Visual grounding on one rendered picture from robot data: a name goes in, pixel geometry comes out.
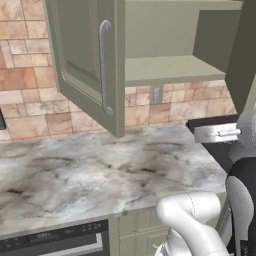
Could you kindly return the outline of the green drawer front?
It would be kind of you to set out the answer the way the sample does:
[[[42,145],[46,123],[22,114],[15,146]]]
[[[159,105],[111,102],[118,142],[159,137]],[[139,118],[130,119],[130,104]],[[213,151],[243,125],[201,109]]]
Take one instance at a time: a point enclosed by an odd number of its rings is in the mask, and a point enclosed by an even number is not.
[[[165,228],[165,225],[158,219],[154,209],[136,210],[119,218],[119,235],[121,237],[159,228]]]

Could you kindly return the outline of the green base cupboard door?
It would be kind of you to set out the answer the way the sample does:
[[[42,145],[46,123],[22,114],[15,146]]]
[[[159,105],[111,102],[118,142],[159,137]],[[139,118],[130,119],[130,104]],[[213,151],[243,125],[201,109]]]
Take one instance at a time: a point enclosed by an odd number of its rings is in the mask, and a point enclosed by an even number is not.
[[[166,241],[167,228],[139,232],[119,239],[120,256],[154,256],[157,248]]]

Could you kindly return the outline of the black dishwasher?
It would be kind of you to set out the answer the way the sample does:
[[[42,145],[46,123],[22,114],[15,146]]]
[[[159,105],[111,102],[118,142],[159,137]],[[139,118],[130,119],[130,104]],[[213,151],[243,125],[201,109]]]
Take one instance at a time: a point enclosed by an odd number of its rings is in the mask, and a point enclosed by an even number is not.
[[[108,221],[0,240],[0,256],[110,256]]]

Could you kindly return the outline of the plain green cabinet door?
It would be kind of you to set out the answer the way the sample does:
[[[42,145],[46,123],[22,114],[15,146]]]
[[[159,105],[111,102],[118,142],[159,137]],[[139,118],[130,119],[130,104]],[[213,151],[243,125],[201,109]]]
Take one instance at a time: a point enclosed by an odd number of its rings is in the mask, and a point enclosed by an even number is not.
[[[236,112],[256,104],[256,0],[244,0],[225,82]]]

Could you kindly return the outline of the grey wall socket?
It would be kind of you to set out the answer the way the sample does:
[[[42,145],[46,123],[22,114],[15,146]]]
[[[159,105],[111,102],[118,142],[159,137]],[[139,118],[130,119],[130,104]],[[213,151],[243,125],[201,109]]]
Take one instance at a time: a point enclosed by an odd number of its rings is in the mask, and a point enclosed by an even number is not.
[[[151,103],[160,104],[162,102],[162,88],[154,87],[151,93]]]

